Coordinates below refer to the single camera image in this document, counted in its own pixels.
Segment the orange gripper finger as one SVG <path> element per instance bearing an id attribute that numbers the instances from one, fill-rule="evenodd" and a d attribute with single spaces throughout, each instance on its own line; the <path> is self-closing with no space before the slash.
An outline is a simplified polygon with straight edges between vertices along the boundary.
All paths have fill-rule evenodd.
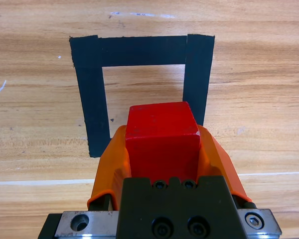
<path id="1" fill-rule="evenodd" d="M 201 176 L 223 176 L 236 206 L 239 209 L 255 209 L 256 205 L 247 196 L 235 167 L 222 146 L 203 126 L 200 132 L 200 151 L 197 178 Z"/>
<path id="2" fill-rule="evenodd" d="M 120 126 L 100 157 L 98 169 L 87 207 L 90 211 L 120 208 L 123 181 L 131 177 L 129 154 L 126 149 L 126 126 Z"/>

